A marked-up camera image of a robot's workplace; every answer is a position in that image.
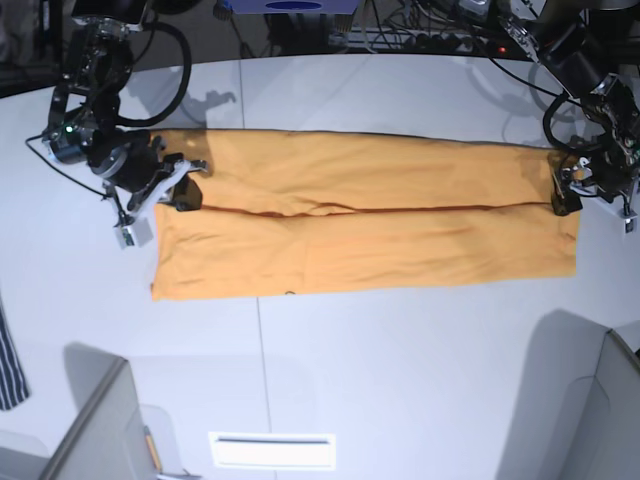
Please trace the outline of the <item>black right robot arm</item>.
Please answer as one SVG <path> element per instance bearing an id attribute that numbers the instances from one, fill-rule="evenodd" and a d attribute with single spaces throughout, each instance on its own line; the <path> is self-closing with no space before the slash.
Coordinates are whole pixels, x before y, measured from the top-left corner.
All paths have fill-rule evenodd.
<path id="1" fill-rule="evenodd" d="M 163 203 L 178 211 L 202 205 L 202 193 L 190 178 L 204 172 L 206 162 L 189 161 L 181 153 L 165 154 L 166 144 L 151 127 L 164 121 L 187 93 L 192 55 L 184 34 L 176 27 L 148 21 L 147 1 L 78 1 L 72 18 L 79 24 L 54 88 L 42 140 L 63 165 L 84 163 L 104 184 L 102 197 L 116 200 L 118 190 L 129 193 L 128 215 Z M 129 36 L 134 32 L 163 32 L 173 37 L 182 53 L 182 73 L 171 102 L 147 119 L 131 119 L 119 112 L 120 92 L 135 63 Z"/>

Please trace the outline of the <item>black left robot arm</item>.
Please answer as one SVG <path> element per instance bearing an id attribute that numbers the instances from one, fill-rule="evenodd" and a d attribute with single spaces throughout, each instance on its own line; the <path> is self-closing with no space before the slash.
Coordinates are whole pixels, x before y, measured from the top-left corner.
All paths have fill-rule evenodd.
<path id="1" fill-rule="evenodd" d="M 561 85 L 542 119 L 548 149 L 363 132 L 174 131 L 212 164 L 199 183 L 204 207 L 295 217 L 550 206 L 566 216 L 594 198 L 631 223 L 639 181 L 631 89 L 577 8 L 501 22 Z"/>

